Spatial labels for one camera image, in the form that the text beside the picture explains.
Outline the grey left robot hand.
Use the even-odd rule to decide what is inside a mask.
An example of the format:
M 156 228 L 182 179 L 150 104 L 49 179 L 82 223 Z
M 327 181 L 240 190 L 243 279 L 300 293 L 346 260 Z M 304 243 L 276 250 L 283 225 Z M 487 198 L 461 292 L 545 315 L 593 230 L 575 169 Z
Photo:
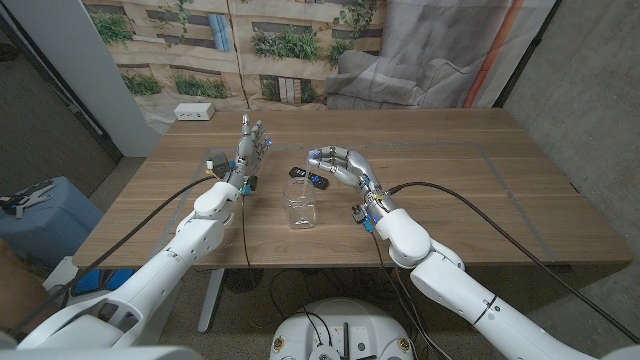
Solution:
M 264 132 L 261 120 L 251 125 L 248 114 L 242 116 L 242 136 L 227 183 L 241 189 L 250 177 L 257 174 L 264 154 L 272 145 L 270 138 L 264 137 Z

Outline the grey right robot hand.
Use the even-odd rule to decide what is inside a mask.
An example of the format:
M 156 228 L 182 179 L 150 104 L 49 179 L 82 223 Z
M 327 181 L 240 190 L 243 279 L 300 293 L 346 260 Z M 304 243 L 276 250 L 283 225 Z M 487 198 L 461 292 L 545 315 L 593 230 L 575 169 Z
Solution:
M 337 146 L 321 147 L 310 151 L 307 163 L 352 187 L 362 197 L 363 207 L 370 216 L 376 217 L 376 221 L 396 209 L 373 168 L 360 153 Z

